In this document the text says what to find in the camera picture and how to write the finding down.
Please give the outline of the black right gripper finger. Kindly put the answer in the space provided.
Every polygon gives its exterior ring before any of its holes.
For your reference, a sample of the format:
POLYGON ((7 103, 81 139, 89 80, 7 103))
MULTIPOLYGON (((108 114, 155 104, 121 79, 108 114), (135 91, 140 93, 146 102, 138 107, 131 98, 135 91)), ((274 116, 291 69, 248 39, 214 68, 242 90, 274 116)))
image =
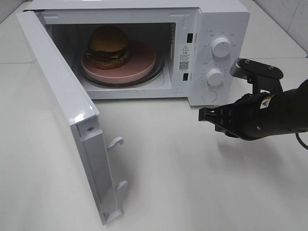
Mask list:
POLYGON ((223 114, 230 115, 230 111, 231 111, 231 108, 228 105, 213 107, 213 108, 204 107, 199 110, 198 121, 206 121, 204 118, 205 114, 212 113, 212 114, 220 114, 220 115, 223 115, 223 114))
POLYGON ((233 116, 232 114, 205 114, 204 116, 206 121, 209 121, 215 125, 215 131, 218 132, 234 132, 234 125, 233 125, 233 116))

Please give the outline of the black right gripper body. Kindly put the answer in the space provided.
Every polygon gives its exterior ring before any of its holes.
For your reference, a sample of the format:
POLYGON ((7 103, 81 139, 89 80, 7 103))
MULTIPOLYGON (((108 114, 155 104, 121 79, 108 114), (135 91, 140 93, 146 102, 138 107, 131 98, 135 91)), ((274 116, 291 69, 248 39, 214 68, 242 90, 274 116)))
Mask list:
POLYGON ((252 84, 253 92, 227 104, 231 108, 235 131, 223 133, 246 141, 288 134, 286 115, 279 108, 283 93, 280 81, 248 79, 247 82, 252 84))

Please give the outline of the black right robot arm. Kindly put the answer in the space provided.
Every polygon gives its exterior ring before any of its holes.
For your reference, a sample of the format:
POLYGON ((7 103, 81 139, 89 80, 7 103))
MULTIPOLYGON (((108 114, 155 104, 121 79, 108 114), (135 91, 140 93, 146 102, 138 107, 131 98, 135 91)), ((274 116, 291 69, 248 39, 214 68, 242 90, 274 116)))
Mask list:
POLYGON ((199 121, 208 121, 225 135, 253 141, 267 136, 308 130, 308 82, 276 94, 245 94, 236 102, 199 110, 199 121))

